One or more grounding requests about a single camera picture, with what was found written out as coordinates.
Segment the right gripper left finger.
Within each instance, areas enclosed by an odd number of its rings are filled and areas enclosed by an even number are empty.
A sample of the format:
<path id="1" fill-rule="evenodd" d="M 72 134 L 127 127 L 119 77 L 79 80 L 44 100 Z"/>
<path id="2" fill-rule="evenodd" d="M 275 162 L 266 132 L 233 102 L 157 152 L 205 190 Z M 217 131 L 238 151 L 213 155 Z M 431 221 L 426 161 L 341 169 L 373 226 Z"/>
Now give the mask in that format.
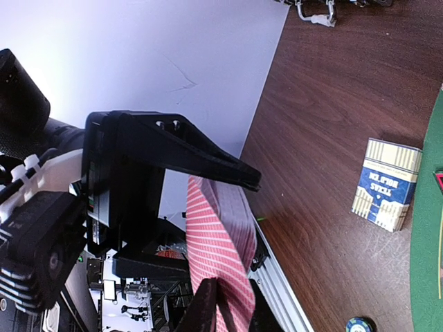
<path id="1" fill-rule="evenodd" d="M 217 279 L 203 279 L 176 332 L 214 332 L 216 329 Z"/>

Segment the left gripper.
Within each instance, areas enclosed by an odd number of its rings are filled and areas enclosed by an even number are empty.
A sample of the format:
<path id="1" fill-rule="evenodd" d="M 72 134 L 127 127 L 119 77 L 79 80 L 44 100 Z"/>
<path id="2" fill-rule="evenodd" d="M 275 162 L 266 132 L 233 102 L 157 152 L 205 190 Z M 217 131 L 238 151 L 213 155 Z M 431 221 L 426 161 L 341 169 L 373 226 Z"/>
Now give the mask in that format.
<path id="1" fill-rule="evenodd" d="M 159 113 L 112 111 L 87 119 L 83 147 L 51 148 L 1 191 L 1 295 L 25 313 L 52 308 L 80 253 L 125 245 L 121 279 L 187 279 L 188 260 L 142 242 L 158 219 L 165 176 Z"/>

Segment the red playing card deck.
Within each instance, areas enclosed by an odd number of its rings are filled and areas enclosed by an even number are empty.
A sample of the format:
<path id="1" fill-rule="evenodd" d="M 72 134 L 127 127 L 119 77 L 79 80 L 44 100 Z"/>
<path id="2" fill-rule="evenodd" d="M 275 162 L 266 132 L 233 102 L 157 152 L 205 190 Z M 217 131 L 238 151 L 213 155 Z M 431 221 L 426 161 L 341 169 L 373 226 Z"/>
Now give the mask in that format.
<path id="1" fill-rule="evenodd" d="M 202 179 L 200 189 L 233 242 L 246 273 L 257 249 L 255 219 L 240 186 Z"/>

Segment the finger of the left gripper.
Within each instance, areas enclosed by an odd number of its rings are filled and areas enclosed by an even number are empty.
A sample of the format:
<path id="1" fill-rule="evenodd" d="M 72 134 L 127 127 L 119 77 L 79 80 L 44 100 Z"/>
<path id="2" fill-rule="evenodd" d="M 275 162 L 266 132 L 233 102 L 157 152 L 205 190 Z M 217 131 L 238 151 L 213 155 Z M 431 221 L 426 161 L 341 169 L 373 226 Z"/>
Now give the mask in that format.
<path id="1" fill-rule="evenodd" d="M 243 187 L 260 189 L 261 173 L 225 152 L 179 114 L 119 111 L 117 146 L 145 164 Z"/>

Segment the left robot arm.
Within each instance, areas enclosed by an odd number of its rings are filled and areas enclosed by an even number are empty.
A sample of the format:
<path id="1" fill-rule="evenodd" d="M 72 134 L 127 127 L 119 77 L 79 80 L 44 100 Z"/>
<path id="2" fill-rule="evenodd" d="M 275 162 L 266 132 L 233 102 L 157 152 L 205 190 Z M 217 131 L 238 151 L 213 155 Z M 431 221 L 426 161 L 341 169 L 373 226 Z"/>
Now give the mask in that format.
<path id="1" fill-rule="evenodd" d="M 261 174 L 179 114 L 90 113 L 78 129 L 1 51 L 1 296 L 53 308 L 80 253 L 141 246 L 159 231 L 165 172 L 258 191 Z"/>

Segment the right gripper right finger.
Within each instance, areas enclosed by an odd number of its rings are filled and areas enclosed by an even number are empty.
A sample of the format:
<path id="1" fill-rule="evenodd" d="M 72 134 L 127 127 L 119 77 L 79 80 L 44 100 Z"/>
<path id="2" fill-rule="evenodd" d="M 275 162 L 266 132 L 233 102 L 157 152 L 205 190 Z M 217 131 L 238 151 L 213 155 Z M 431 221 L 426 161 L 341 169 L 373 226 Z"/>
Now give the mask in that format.
<path id="1" fill-rule="evenodd" d="M 255 310 L 251 319 L 249 332 L 283 332 L 271 308 L 262 294 L 257 282 L 249 279 L 255 295 Z"/>

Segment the green blue chip stack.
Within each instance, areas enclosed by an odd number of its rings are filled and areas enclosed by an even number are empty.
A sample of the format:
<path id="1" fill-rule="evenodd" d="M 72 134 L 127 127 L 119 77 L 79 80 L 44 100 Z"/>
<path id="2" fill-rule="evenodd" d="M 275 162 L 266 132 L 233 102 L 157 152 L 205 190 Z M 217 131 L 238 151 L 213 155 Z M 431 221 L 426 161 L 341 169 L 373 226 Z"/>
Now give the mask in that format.
<path id="1" fill-rule="evenodd" d="M 377 327 L 369 317 L 352 317 L 347 321 L 346 332 L 376 332 Z"/>

